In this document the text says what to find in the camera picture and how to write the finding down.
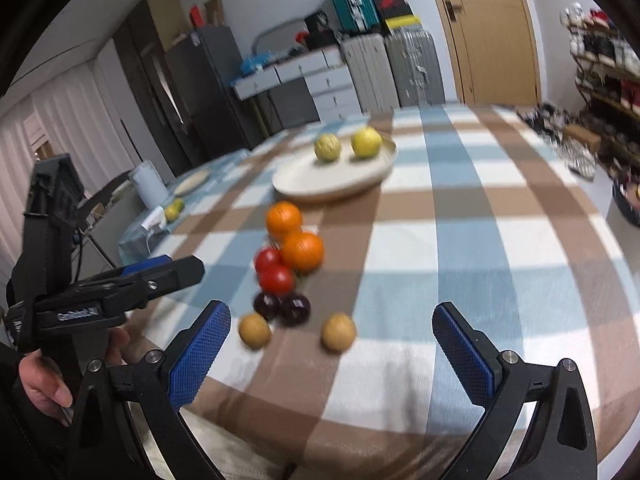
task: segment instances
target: gray suitcase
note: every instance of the gray suitcase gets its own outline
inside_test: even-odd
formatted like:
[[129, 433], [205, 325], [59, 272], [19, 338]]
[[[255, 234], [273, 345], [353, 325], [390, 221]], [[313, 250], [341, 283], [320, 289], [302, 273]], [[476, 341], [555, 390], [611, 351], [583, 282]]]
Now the gray suitcase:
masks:
[[345, 40], [342, 52], [364, 113], [383, 114], [400, 107], [382, 36], [369, 34]]
[[431, 34], [401, 28], [385, 40], [402, 108], [444, 104], [444, 86]]

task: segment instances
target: dark gray refrigerator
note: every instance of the dark gray refrigerator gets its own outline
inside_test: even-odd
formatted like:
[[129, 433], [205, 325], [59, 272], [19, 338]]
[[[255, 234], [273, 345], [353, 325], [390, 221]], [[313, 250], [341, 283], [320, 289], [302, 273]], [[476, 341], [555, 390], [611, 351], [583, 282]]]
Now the dark gray refrigerator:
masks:
[[240, 75], [242, 57], [229, 27], [199, 27], [165, 57], [188, 128], [209, 158], [252, 150], [264, 140], [249, 103], [239, 101], [230, 85]]

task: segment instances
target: white drawer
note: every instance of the white drawer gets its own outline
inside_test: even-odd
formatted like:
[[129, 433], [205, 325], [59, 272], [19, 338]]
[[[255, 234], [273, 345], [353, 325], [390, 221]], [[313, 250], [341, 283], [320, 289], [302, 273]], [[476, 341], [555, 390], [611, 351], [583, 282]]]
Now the white drawer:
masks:
[[329, 68], [334, 66], [340, 66], [342, 64], [342, 54], [340, 48], [337, 46], [329, 46], [322, 50], [324, 52], [324, 58], [326, 59], [326, 65]]
[[318, 110], [318, 117], [325, 123], [342, 121], [350, 116], [361, 115], [360, 106], [350, 105], [342, 108], [332, 108], [331, 110]]
[[314, 103], [316, 104], [316, 109], [318, 111], [331, 110], [332, 108], [344, 108], [347, 106], [357, 107], [358, 110], [360, 110], [358, 95], [353, 87], [345, 90], [338, 90], [337, 92], [318, 95], [314, 97]]
[[278, 74], [276, 74], [274, 67], [270, 67], [238, 81], [234, 89], [238, 99], [244, 101], [279, 84]]
[[306, 56], [297, 57], [276, 66], [280, 81], [283, 83], [293, 81], [305, 74], [318, 72], [325, 68], [327, 68], [326, 59], [321, 50], [312, 54], [306, 54]]
[[346, 65], [306, 77], [305, 81], [306, 87], [309, 88], [311, 95], [318, 95], [338, 88], [353, 86], [351, 72], [349, 72], [349, 67]]

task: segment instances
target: white curtain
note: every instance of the white curtain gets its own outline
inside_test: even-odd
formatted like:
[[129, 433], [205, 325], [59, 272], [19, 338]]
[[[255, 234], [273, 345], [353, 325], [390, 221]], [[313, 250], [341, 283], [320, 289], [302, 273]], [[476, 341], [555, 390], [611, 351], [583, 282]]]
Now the white curtain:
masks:
[[31, 97], [54, 152], [71, 154], [89, 192], [133, 169], [87, 63], [53, 78]]
[[22, 212], [34, 163], [24, 127], [29, 108], [22, 102], [0, 119], [0, 304], [4, 307], [4, 288], [22, 252]]

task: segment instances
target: red tomato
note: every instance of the red tomato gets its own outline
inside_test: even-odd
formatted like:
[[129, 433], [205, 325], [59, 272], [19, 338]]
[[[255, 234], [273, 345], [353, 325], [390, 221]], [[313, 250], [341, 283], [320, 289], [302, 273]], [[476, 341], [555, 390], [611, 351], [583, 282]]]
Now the red tomato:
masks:
[[268, 267], [258, 274], [258, 281], [264, 292], [270, 292], [276, 296], [291, 292], [296, 285], [293, 273], [283, 265]]
[[282, 255], [279, 250], [267, 247], [255, 255], [254, 267], [258, 274], [274, 265], [282, 265]]

